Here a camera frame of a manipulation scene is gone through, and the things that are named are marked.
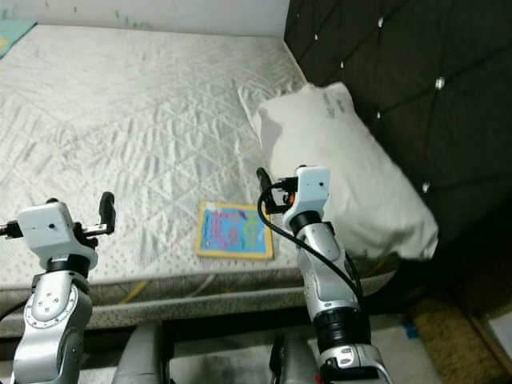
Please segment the yellow bordered children's book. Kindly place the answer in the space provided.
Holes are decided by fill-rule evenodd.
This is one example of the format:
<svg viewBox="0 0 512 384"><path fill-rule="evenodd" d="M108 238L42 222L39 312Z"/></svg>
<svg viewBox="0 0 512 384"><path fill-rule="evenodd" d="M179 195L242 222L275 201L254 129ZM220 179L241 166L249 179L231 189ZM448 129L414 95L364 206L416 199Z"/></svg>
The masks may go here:
<svg viewBox="0 0 512 384"><path fill-rule="evenodd" d="M194 251L201 258L270 261L272 231L253 205L201 201Z"/></svg>

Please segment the cream pillow with tree print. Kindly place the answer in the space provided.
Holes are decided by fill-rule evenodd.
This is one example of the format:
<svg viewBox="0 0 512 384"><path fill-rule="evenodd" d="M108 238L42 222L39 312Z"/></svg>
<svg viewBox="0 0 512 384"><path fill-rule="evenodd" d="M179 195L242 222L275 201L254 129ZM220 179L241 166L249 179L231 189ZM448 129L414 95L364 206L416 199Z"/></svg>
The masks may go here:
<svg viewBox="0 0 512 384"><path fill-rule="evenodd" d="M354 100L342 83L307 84L256 102L259 95L263 92L253 86L238 89L268 173L289 177L300 165L328 168L326 219L349 253L411 261L435 256L438 223L355 113Z"/></svg>

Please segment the grey quilted mattress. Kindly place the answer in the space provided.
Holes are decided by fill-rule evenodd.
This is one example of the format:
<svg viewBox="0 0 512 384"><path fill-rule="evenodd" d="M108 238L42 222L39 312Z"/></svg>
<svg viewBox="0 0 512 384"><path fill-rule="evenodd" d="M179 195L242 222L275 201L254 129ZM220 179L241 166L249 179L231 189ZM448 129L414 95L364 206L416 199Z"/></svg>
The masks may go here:
<svg viewBox="0 0 512 384"><path fill-rule="evenodd" d="M270 261L201 258L194 242L201 201L260 193L266 157L238 89L263 102L307 84L330 86L278 38L36 26L0 62L0 215L54 197L91 222L114 194L92 330L300 306L292 242L275 238ZM349 254L369 294L405 260Z"/></svg>

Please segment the grey left robot leg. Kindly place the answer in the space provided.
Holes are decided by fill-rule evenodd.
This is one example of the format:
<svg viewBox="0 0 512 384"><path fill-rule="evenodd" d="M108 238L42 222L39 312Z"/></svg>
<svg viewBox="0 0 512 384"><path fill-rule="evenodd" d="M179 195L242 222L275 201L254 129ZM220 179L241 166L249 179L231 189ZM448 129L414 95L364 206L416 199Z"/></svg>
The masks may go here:
<svg viewBox="0 0 512 384"><path fill-rule="evenodd" d="M131 333L112 384L175 384L167 367L162 321L139 323Z"/></svg>

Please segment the grey robot leg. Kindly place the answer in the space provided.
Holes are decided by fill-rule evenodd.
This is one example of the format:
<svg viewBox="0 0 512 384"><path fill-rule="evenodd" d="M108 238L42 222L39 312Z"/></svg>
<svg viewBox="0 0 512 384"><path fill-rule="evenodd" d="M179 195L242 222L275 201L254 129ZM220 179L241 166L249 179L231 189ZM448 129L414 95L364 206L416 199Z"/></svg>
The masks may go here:
<svg viewBox="0 0 512 384"><path fill-rule="evenodd" d="M317 358L307 340L278 335L270 352L271 384L322 384Z"/></svg>
<svg viewBox="0 0 512 384"><path fill-rule="evenodd" d="M162 321L139 323L131 333L112 384L175 384L167 367Z"/></svg>

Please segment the grey right robot leg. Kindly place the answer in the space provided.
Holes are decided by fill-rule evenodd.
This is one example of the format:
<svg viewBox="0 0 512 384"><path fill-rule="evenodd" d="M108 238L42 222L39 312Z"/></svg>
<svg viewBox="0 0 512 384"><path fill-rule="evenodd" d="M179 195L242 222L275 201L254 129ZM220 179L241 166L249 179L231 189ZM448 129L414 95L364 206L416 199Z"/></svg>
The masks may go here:
<svg viewBox="0 0 512 384"><path fill-rule="evenodd" d="M278 335L270 352L271 384L322 384L317 358L307 340Z"/></svg>

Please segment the teal blanket with coloured shapes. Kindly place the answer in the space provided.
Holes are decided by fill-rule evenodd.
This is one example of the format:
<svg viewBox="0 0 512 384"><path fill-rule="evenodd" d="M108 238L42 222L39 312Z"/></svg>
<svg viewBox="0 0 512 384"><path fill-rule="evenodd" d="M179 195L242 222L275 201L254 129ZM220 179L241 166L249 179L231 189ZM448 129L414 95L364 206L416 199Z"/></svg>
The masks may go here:
<svg viewBox="0 0 512 384"><path fill-rule="evenodd" d="M0 19L0 58L5 54L14 44L22 40L36 26L36 21L21 21L21 19Z"/></svg>

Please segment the black tufted headboard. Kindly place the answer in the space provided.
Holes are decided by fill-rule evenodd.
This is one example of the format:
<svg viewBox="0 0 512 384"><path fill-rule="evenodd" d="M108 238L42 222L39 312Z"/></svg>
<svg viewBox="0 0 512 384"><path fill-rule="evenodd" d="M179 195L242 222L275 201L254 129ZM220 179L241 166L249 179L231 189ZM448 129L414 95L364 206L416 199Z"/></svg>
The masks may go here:
<svg viewBox="0 0 512 384"><path fill-rule="evenodd" d="M512 0L290 0L305 77L342 82L435 216L439 244L389 291L442 286L512 240Z"/></svg>

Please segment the brown floor mat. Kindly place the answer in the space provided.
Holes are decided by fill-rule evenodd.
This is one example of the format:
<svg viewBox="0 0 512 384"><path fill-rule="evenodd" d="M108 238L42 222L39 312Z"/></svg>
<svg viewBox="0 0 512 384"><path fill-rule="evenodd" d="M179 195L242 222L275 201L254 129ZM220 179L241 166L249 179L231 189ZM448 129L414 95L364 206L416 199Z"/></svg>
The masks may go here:
<svg viewBox="0 0 512 384"><path fill-rule="evenodd" d="M512 384L512 374L455 300L425 296L407 313L443 383Z"/></svg>

